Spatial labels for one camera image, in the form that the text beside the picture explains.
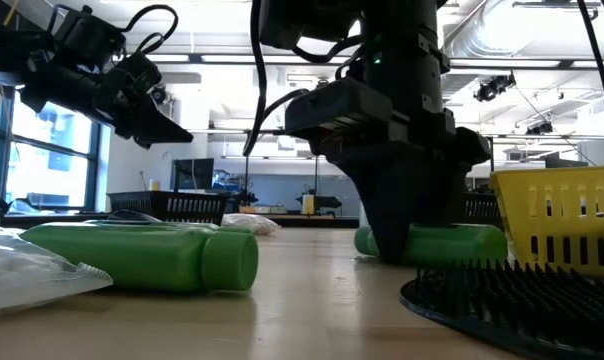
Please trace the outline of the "cotton swab bag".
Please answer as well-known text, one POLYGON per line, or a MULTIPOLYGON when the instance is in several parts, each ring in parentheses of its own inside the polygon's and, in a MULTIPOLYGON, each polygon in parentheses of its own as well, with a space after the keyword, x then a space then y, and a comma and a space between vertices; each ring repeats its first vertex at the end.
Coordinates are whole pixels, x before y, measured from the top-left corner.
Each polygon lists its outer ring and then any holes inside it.
POLYGON ((103 270, 23 240, 0 227, 0 314, 41 306, 113 284, 103 270))

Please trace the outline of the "black plastic basket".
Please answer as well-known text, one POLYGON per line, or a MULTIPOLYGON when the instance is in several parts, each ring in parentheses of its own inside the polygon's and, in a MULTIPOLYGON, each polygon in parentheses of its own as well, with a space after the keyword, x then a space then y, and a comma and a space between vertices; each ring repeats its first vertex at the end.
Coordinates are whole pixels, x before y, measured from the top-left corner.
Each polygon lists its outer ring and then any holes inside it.
POLYGON ((466 223, 493 225, 504 229, 494 194, 463 193, 462 220, 466 223))
POLYGON ((220 225, 227 197, 168 191, 110 193, 111 210, 129 210, 166 222, 212 223, 220 225))

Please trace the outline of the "green travel bottle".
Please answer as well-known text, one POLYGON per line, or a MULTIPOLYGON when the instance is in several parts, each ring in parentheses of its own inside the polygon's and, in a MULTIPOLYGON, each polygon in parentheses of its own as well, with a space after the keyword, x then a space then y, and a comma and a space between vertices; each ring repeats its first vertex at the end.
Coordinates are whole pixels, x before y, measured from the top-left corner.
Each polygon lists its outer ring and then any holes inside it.
POLYGON ((99 268, 125 290, 247 291, 259 264, 257 240, 248 233, 54 222, 21 238, 73 264, 99 268))
POLYGON ((84 223, 98 225, 130 225, 130 226, 156 226, 168 228, 184 228, 184 229, 206 229, 212 231, 232 232, 232 233, 248 233, 253 235, 253 232, 248 228, 243 227, 228 227, 220 226, 214 223, 189 223, 189 222, 151 222, 138 220, 87 220, 84 223))
POLYGON ((400 264, 407 267, 441 267, 480 260, 483 264, 508 258, 506 235, 493 225, 412 225, 400 264))

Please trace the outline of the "bagged black round pad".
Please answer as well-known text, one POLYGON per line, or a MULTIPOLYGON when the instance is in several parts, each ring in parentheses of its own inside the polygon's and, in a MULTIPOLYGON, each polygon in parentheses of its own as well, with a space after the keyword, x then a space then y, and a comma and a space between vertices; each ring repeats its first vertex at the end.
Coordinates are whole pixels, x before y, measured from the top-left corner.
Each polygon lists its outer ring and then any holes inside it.
POLYGON ((146 222, 146 223, 158 223, 159 219, 141 212, 132 210, 117 210, 112 212, 108 216, 108 220, 111 221, 133 221, 133 222, 146 222))

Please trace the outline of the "yellow plastic basket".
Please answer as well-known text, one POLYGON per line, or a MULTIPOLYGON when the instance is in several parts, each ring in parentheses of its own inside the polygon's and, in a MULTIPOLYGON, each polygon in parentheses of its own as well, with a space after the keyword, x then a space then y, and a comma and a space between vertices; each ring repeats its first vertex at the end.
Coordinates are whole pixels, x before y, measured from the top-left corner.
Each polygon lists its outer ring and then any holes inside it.
POLYGON ((604 167, 499 171, 490 187, 515 259, 604 279, 604 167))

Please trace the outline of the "long ceiling light bar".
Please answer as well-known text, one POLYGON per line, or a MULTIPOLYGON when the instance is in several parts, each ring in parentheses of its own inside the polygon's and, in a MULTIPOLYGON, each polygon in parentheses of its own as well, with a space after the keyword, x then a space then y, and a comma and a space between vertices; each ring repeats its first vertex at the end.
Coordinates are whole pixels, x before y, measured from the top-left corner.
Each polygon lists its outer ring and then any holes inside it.
MULTIPOLYGON (((252 55, 224 55, 224 54, 157 54, 149 55, 149 59, 158 63, 174 64, 253 64, 252 55)), ((263 57, 267 65, 311 65, 311 62, 303 60, 294 55, 265 55, 263 57)), ((524 59, 524 58, 452 58, 452 68, 509 68, 509 69, 533 69, 533 68, 561 68, 561 69, 584 69, 596 68, 594 60, 573 59, 524 59)))

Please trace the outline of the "black oval bristle brush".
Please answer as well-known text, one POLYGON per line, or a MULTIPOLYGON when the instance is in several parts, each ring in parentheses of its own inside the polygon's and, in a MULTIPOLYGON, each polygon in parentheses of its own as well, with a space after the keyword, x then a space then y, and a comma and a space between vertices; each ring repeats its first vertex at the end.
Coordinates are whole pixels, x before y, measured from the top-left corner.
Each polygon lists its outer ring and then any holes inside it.
POLYGON ((604 281, 575 270, 467 260, 418 270, 401 287, 400 302, 521 356, 604 360, 604 281))

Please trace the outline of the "large window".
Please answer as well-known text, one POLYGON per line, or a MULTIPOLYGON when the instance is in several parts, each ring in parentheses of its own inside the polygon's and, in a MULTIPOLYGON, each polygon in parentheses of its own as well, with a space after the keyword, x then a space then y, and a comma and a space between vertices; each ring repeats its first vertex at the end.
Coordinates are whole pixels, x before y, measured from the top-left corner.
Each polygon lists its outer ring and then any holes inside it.
POLYGON ((0 88, 0 196, 38 210, 92 210, 101 128, 48 103, 35 112, 0 88))

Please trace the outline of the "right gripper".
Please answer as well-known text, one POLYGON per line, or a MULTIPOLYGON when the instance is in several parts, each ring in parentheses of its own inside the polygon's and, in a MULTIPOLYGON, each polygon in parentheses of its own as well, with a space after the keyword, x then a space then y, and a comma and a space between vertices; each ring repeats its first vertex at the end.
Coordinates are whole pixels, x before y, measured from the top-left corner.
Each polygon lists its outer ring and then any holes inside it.
POLYGON ((453 113, 435 109, 429 96, 421 95, 412 112, 403 113, 388 96, 351 78, 295 97, 285 111, 284 133, 308 141, 316 154, 339 140, 347 146, 406 141, 462 161, 371 161, 357 164, 351 178, 326 176, 326 193, 341 203, 337 217, 356 230, 370 225, 385 264, 402 262, 413 224, 442 223, 470 165, 491 159, 489 141, 456 126, 453 113))

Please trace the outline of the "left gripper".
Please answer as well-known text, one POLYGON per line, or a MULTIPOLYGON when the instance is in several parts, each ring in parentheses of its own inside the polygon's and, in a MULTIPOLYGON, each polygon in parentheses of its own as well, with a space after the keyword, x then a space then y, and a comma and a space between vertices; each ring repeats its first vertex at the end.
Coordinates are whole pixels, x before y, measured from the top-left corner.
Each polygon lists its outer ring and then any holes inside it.
POLYGON ((145 149, 191 143, 193 135, 163 114, 149 94, 160 80, 158 68, 142 53, 95 74, 50 62, 31 74, 20 98, 36 112, 48 103, 79 112, 145 149))

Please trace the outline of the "black background rig frame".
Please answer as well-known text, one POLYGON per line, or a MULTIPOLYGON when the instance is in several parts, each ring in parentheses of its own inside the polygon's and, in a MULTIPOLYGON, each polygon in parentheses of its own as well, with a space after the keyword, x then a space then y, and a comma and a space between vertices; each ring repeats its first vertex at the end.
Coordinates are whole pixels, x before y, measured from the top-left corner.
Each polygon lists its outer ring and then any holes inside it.
MULTIPOLYGON (((242 130, 243 133, 246 135, 246 142, 247 143, 251 143, 253 146, 257 143, 258 139, 261 138, 264 135, 283 135, 283 130, 259 130, 258 131, 258 136, 255 137, 254 139, 252 138, 252 131, 250 129, 247 130, 242 130)), ((243 150, 242 151, 242 157, 244 158, 244 183, 243 183, 243 188, 242 188, 242 193, 244 195, 248 196, 249 190, 249 161, 250 161, 250 154, 252 152, 252 150, 243 150)), ((319 156, 314 155, 313 157, 306 157, 304 158, 306 160, 313 160, 314 161, 314 186, 313 188, 315 189, 315 191, 317 192, 318 190, 318 173, 319 173, 319 156)))

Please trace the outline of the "cotton ball bag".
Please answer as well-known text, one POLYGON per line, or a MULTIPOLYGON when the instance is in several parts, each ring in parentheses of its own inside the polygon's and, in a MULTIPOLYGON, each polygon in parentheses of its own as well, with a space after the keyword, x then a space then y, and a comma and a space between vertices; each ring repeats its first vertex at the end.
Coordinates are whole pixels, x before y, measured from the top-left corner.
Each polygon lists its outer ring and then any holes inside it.
POLYGON ((224 214, 221 225, 247 229, 254 235, 271 235, 280 229, 276 222, 264 216, 245 213, 224 214))

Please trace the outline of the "black background monitor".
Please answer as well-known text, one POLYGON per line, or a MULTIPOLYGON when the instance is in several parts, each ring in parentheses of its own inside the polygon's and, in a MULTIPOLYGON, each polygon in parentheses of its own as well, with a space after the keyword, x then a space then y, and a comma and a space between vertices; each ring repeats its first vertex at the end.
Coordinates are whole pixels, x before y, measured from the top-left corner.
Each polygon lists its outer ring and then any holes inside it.
POLYGON ((171 174, 172 189, 174 192, 211 189, 213 171, 213 158, 174 160, 171 174))

